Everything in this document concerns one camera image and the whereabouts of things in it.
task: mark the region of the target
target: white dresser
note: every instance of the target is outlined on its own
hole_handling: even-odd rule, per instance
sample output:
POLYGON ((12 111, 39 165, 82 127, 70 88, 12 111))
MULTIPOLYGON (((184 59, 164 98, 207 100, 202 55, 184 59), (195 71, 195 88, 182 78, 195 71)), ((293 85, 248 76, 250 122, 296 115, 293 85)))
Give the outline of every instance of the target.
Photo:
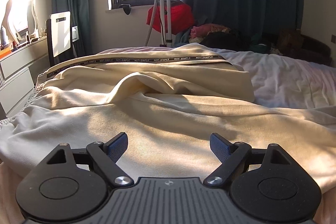
POLYGON ((12 117, 23 108, 37 76, 49 67, 46 37, 0 60, 0 119, 12 117))

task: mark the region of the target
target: red bag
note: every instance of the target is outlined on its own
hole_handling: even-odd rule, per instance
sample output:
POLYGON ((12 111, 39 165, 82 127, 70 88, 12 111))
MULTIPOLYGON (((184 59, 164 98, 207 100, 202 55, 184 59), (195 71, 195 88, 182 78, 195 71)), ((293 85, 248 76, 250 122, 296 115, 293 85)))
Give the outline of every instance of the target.
MULTIPOLYGON (((151 23, 153 7, 148 10, 147 25, 151 23)), ((171 33, 178 34, 192 25, 194 25, 195 19, 191 11, 191 7, 182 1, 176 1, 171 4, 171 33)), ((166 32, 168 32, 167 26, 167 15, 165 15, 165 26, 166 32)), ((154 17, 153 29, 161 32, 161 22, 160 22, 160 7, 157 7, 156 15, 154 17)))

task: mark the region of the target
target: blue gripper pad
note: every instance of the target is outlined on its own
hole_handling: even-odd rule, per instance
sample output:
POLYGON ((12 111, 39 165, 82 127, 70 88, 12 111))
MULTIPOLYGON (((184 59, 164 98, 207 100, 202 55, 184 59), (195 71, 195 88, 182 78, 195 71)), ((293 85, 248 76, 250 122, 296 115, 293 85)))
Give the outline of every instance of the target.
POLYGON ((223 143, 216 135, 210 136, 210 149, 216 157, 223 163, 231 156, 230 147, 223 143))
POLYGON ((113 161, 117 162, 123 153, 127 150, 128 138, 126 133, 122 134, 117 140, 108 146, 107 156, 113 161))

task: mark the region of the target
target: silver bolt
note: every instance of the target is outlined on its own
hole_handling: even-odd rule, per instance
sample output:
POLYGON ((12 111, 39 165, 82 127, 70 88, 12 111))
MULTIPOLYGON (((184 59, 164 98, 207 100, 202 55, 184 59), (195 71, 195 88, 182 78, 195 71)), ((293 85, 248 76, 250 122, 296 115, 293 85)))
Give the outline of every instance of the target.
POLYGON ((127 185, 127 184, 130 184, 131 183, 131 178, 129 177, 124 177, 124 176, 121 176, 121 177, 117 177, 114 182, 116 184, 119 184, 119 185, 127 185))
POLYGON ((210 185, 219 185, 223 182, 223 179, 220 177, 210 177, 210 178, 207 178, 206 181, 210 185))

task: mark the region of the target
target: white pole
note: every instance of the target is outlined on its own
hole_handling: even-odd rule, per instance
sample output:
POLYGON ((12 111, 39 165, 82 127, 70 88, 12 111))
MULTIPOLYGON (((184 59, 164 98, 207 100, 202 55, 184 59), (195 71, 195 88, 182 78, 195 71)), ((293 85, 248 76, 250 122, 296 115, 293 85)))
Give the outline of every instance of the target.
POLYGON ((173 47, 173 40, 171 38, 171 7, 170 7, 170 0, 167 0, 167 27, 168 33, 166 38, 166 44, 168 48, 173 47))
POLYGON ((165 25, 165 0, 160 0, 160 18, 162 22, 162 45, 166 45, 166 25, 165 25))

